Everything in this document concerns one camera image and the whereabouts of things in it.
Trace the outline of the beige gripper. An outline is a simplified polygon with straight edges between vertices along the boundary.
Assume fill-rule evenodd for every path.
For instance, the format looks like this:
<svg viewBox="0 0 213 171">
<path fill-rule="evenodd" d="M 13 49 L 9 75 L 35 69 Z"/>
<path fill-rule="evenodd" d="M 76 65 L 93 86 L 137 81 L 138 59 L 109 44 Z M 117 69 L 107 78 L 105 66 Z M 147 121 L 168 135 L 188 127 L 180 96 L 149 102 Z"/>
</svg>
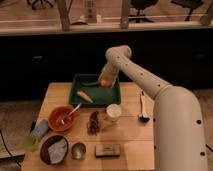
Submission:
<svg viewBox="0 0 213 171">
<path fill-rule="evenodd" d="M 101 80 L 107 80 L 112 83 L 112 87 L 113 87 L 118 77 L 118 74 L 119 74 L 119 69 L 113 66 L 112 64 L 107 63 L 101 71 L 101 74 L 98 78 L 98 82 L 100 83 Z"/>
</svg>

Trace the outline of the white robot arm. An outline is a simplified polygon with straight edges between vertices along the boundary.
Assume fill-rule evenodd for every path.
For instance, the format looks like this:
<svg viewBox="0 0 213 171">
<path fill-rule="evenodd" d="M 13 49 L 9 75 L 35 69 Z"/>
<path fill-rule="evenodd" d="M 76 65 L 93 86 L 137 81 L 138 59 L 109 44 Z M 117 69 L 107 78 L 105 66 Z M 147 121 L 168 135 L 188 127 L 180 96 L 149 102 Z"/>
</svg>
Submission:
<svg viewBox="0 0 213 171">
<path fill-rule="evenodd" d="M 202 110 L 197 97 L 135 64 L 131 55 L 127 45 L 107 49 L 107 63 L 99 81 L 103 87 L 113 87 L 122 72 L 154 101 L 155 171 L 208 171 Z"/>
</svg>

